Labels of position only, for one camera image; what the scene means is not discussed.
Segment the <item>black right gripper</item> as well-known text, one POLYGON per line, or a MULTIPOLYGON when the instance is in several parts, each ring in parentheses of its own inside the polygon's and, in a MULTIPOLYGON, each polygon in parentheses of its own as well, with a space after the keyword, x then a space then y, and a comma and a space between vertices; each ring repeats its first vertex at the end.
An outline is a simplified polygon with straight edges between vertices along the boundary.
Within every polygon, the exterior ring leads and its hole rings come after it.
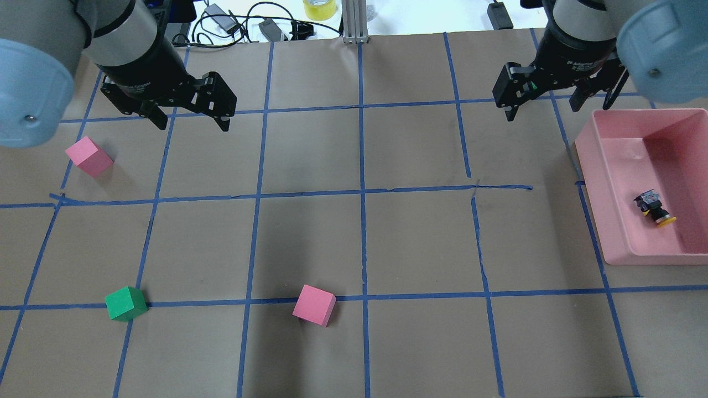
POLYGON ((506 121, 515 120, 518 109, 551 89, 576 86, 570 98, 572 111, 587 99, 605 93, 602 110, 610 110, 629 80, 629 71, 616 53, 616 40, 584 40, 556 25, 547 25, 538 52, 529 66, 507 62, 494 83, 493 98, 504 110, 506 121))

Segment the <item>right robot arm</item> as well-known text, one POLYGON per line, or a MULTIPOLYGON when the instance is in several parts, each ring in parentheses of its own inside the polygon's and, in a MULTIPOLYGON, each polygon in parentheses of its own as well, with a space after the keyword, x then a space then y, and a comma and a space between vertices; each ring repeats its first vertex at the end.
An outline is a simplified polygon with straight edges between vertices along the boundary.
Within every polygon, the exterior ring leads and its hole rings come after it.
POLYGON ((707 93, 705 1, 521 1, 542 8, 547 25, 534 60, 506 63, 495 104, 513 121, 518 108, 549 91, 573 88, 579 111, 605 93, 610 109, 632 80, 649 101, 687 103, 707 93))

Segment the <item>pink cube near left arm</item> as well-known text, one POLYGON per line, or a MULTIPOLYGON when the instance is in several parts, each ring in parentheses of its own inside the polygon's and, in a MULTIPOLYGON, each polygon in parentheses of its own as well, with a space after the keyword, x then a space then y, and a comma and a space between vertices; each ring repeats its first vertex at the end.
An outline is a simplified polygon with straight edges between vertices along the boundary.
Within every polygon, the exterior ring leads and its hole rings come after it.
POLYGON ((98 178, 114 161, 93 139, 83 137, 65 150, 72 163, 92 178, 98 178))

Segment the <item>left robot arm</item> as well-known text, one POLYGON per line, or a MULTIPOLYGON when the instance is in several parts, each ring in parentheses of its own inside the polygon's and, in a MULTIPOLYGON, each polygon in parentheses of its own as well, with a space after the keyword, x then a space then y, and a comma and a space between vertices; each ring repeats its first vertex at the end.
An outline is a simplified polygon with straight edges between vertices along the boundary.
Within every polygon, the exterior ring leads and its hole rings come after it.
POLYGON ((164 28, 142 1, 3 1, 1 144, 34 147, 54 134, 86 56, 100 90, 124 115, 166 129, 165 107, 184 108, 230 128, 237 96, 222 76, 187 73, 164 28))

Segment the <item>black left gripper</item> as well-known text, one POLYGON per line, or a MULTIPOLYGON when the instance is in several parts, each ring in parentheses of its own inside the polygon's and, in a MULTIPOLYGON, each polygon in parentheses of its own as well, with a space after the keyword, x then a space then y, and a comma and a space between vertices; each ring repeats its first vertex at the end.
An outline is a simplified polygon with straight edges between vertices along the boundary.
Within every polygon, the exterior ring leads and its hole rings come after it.
POLYGON ((134 60, 97 66, 104 74, 101 93, 124 115, 135 114, 166 129, 168 118, 161 108, 180 107, 212 118, 225 133, 230 130, 237 96, 225 79, 217 71, 202 78, 190 75, 162 35, 134 60))

